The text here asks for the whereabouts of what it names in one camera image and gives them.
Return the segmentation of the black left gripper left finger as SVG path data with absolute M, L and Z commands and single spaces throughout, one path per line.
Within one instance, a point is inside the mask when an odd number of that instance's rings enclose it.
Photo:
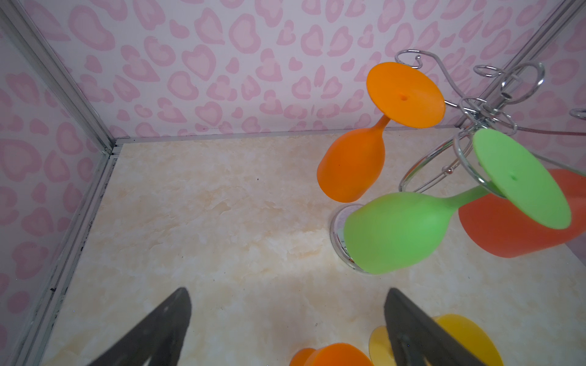
M 192 315 L 186 288 L 178 288 L 92 365 L 177 365 Z

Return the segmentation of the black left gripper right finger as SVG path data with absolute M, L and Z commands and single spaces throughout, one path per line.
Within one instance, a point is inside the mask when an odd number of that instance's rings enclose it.
M 482 365 L 398 288 L 384 305 L 389 341 L 397 365 Z

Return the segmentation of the yellow plastic wine glass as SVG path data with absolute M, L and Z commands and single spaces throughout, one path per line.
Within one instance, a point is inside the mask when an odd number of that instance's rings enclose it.
M 433 320 L 484 364 L 504 364 L 490 337 L 470 319 L 457 314 L 446 314 L 433 317 Z M 372 332 L 369 339 L 369 357 L 374 365 L 396 365 L 385 326 L 380 326 Z

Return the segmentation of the orange wine glass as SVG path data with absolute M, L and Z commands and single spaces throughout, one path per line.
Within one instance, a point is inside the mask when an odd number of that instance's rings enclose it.
M 335 140 L 317 167 L 320 189 L 341 203 L 360 199 L 381 175 L 385 164 L 382 135 L 389 122 L 426 129 L 438 125 L 446 113 L 436 83 L 404 64 L 374 66 L 366 89 L 383 116 L 373 127 L 350 131 Z
M 370 358 L 347 343 L 335 343 L 320 349 L 306 348 L 298 351 L 290 366 L 373 366 Z

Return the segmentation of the red plastic wine glass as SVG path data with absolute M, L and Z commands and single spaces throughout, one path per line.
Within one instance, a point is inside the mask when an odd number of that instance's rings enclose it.
M 572 224 L 553 230 L 538 224 L 511 202 L 487 195 L 458 211 L 463 229 L 481 249 L 494 256 L 515 258 L 568 243 L 585 232 L 585 177 L 564 169 L 552 169 L 569 202 Z

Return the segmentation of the green plastic wine glass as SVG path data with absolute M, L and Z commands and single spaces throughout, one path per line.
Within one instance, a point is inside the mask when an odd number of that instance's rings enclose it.
M 507 135 L 480 129 L 472 139 L 478 161 L 490 178 L 449 198 L 414 192 L 381 196 L 348 216 L 343 239 L 349 257 L 364 272 L 381 275 L 415 265 L 443 241 L 461 207 L 489 195 L 504 196 L 533 221 L 564 230 L 572 213 L 561 188 L 525 147 Z

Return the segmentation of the aluminium frame post back right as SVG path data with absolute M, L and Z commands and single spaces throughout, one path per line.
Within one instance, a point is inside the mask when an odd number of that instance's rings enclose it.
M 585 8 L 585 0 L 566 0 L 561 1 L 558 6 L 552 11 L 550 16 L 546 18 L 536 33 L 529 39 L 518 53 L 505 65 L 505 69 L 516 67 L 521 63 L 529 61 L 537 61 L 540 54 L 546 50 L 547 47 L 559 36 L 560 32 L 572 21 L 573 18 Z M 494 99 L 497 97 L 497 82 L 492 82 L 488 88 L 481 94 L 481 98 Z M 467 125 L 468 119 L 466 116 L 461 117 L 455 127 L 463 128 Z M 558 136 L 577 136 L 585 137 L 582 132 L 564 132 L 564 131 L 545 131 L 533 128 L 518 127 L 518 131 L 529 132 L 534 134 L 547 134 Z

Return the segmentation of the aluminium frame post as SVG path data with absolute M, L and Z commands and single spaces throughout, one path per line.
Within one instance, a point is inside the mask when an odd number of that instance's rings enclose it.
M 116 139 L 20 2 L 1 2 L 1 26 L 96 147 L 117 154 Z
M 529 61 L 537 61 L 540 54 L 546 50 L 547 47 L 559 36 L 560 32 L 572 21 L 573 18 L 585 8 L 585 0 L 566 0 L 561 1 L 558 6 L 552 11 L 550 16 L 546 18 L 536 33 L 529 39 L 518 53 L 505 65 L 505 69 L 516 67 L 521 63 Z M 497 97 L 497 82 L 492 82 L 488 88 L 481 94 L 481 98 L 494 99 Z M 463 128 L 467 125 L 468 119 L 466 116 L 461 117 L 455 127 Z M 582 132 L 564 132 L 564 131 L 545 131 L 533 128 L 518 127 L 518 131 L 529 132 L 534 134 L 547 134 L 558 136 L 577 136 L 585 137 Z

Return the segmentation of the aluminium frame post back left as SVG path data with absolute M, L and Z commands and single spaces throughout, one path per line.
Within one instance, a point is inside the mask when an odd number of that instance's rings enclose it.
M 96 147 L 117 154 L 116 139 L 20 2 L 1 2 L 1 26 Z

